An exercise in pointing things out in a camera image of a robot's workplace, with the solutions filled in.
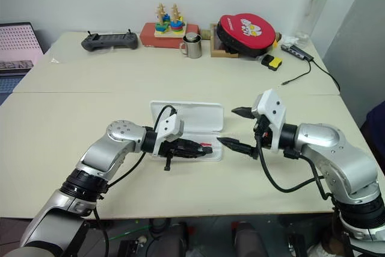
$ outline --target metal mug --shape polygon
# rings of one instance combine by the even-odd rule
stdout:
[[[183,42],[180,43],[179,49],[181,53],[190,58],[199,58],[202,56],[202,37],[196,33],[186,33]]]

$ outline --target table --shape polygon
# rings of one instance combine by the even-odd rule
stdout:
[[[271,54],[282,58],[283,64],[273,72],[251,58],[212,58],[209,41],[202,42],[203,56],[193,60],[178,49],[139,47],[136,50],[87,52],[80,46],[85,36],[84,33],[63,34],[14,92],[130,93],[170,86],[182,92],[188,91],[197,101],[214,90],[251,93],[253,98],[269,88],[276,89],[280,95],[339,94],[330,77],[314,65],[309,75],[288,85],[280,85],[306,72],[308,64],[279,48]],[[306,51],[314,55],[316,62],[325,69],[312,44]]]
[[[348,141],[370,153],[333,81],[317,69],[287,86],[280,83],[307,69],[306,63],[276,49],[277,72],[248,58],[210,58],[208,42],[198,60],[175,49],[139,48],[90,54],[79,48],[81,33],[65,33],[0,106],[0,215],[35,216],[60,188],[87,148],[113,120],[153,125],[152,100],[219,102],[225,107],[222,136],[253,143],[254,122],[232,114],[251,106],[259,93],[276,88],[287,106],[287,122],[329,123]],[[314,47],[306,49],[324,68]],[[124,174],[139,154],[130,154]],[[291,187],[307,178],[305,162],[266,152],[276,181]],[[266,179],[259,161],[224,149],[217,163],[143,163],[98,203],[103,218],[145,218],[286,212],[330,212],[315,184],[284,194]],[[379,174],[380,187],[385,187]]]
[[[85,150],[105,132],[112,120],[127,119],[151,125],[151,91],[138,93],[14,93],[0,107],[0,214],[33,217],[59,188]],[[182,97],[176,91],[170,99]],[[339,96],[283,96],[287,122],[330,123],[348,141],[370,153]],[[206,95],[204,101],[213,97]],[[251,99],[221,94],[215,100],[225,107],[222,136],[252,143],[254,121],[230,112]],[[139,154],[130,154],[117,176],[126,172]],[[284,187],[310,178],[303,161],[266,152],[276,181]],[[259,161],[224,149],[217,163],[164,162],[146,157],[143,163],[98,203],[103,218],[139,218],[188,215],[327,212],[315,184],[284,194],[267,181]],[[382,174],[378,181],[385,189]]]

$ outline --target clear plastic bottle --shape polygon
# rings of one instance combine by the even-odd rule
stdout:
[[[304,48],[309,43],[310,35],[324,9],[326,0],[308,0],[295,36],[298,46]]]

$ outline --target game controller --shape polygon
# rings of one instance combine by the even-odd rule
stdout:
[[[82,41],[82,47],[86,51],[93,51],[96,48],[109,48],[111,46],[125,46],[127,48],[135,49],[138,47],[138,36],[128,30],[126,34],[104,34],[88,32],[87,36]]]

